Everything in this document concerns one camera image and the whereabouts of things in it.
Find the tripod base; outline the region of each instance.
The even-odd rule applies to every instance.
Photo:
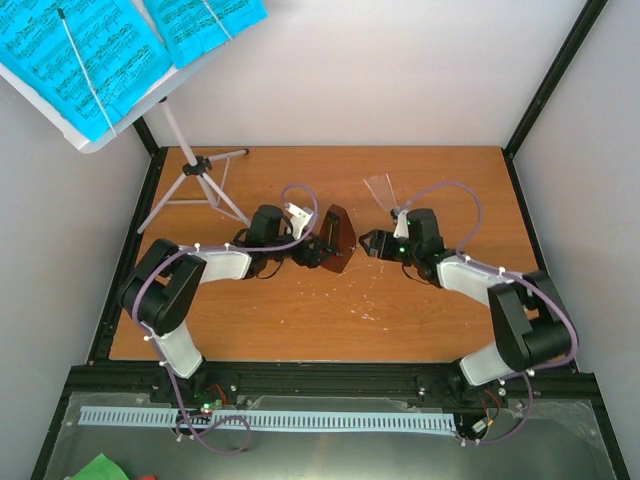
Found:
[[[145,229],[151,223],[151,221],[156,217],[156,215],[160,213],[160,210],[162,210],[162,207],[168,204],[208,203],[209,205],[211,205],[211,208],[213,208],[214,210],[224,215],[227,215],[228,217],[231,217],[234,220],[243,222],[245,225],[249,226],[250,225],[249,219],[240,211],[240,209],[238,209],[238,207],[236,207],[236,205],[229,199],[229,197],[227,197],[227,195],[223,191],[224,184],[227,180],[227,171],[229,170],[229,164],[231,162],[231,159],[233,157],[246,155],[248,153],[249,153],[249,149],[245,148],[242,150],[236,150],[229,153],[223,153],[221,155],[212,155],[210,157],[201,157],[201,156],[195,157],[196,158],[195,165],[192,164],[191,162],[186,163],[182,167],[182,174],[176,179],[173,185],[171,185],[169,190],[167,190],[167,193],[164,194],[162,199],[153,208],[151,213],[149,213],[149,216],[145,219],[145,221],[142,222],[140,227],[138,227],[138,230],[137,230],[138,234],[141,234],[142,232],[144,232]],[[220,185],[218,185],[207,173],[208,170],[211,169],[211,163],[218,160],[226,160],[226,165],[224,168],[224,173],[222,174],[222,181],[220,182]],[[206,200],[171,200],[171,197],[176,192],[178,187],[180,187],[182,182],[184,182],[185,179],[190,176],[195,176],[197,178],[198,183],[200,184],[200,187],[202,188],[207,199]],[[229,205],[229,207],[233,210],[235,215],[220,208],[221,200],[223,200],[227,205]]]

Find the wooden table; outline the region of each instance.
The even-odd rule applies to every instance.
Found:
[[[196,154],[229,151],[198,148]],[[156,201],[185,158],[169,150]],[[222,165],[214,169],[220,179]],[[280,205],[282,187],[308,184],[321,215],[331,203],[347,209],[356,235],[393,229],[363,179],[388,173],[398,202],[446,180],[473,188],[485,221],[466,251],[509,269],[536,269],[511,182],[498,147],[256,147],[232,160],[225,190],[249,217],[260,204]],[[190,178],[174,199],[204,199]],[[290,200],[310,205],[303,192]],[[454,247],[473,227],[476,209],[461,189],[444,188],[415,207],[433,208],[445,244]],[[180,244],[219,245],[243,226],[206,204],[169,205],[147,229],[140,250],[157,238]],[[271,264],[264,274],[268,274]],[[209,360],[450,361],[492,341],[486,307],[462,295],[407,279],[399,264],[367,257],[358,246],[341,275],[309,270],[292,261],[269,280],[224,280],[198,290],[187,320],[196,346]],[[110,357],[152,359],[154,353],[126,313]]]

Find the white slotted strip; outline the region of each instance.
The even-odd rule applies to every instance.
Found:
[[[268,432],[404,432],[452,435],[453,416],[442,413],[281,412],[217,410],[210,420],[194,421],[204,429],[229,415],[241,416],[252,430]],[[82,407],[79,425],[122,427],[175,427],[175,408]],[[222,424],[223,430],[244,430],[238,421]]]

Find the white wall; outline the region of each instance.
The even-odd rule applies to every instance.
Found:
[[[83,155],[0,79],[0,470],[29,478],[83,364],[149,157],[135,132]]]
[[[640,3],[609,2],[516,166],[549,269],[640,478]]]
[[[169,100],[195,145],[505,145],[583,4],[265,0]]]

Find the blue paper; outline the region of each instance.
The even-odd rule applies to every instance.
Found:
[[[267,16],[260,0],[144,0],[178,68],[229,40],[205,1],[232,37]]]
[[[171,59],[129,0],[0,0],[0,62],[96,141],[109,124],[58,8],[112,124],[167,72]]]

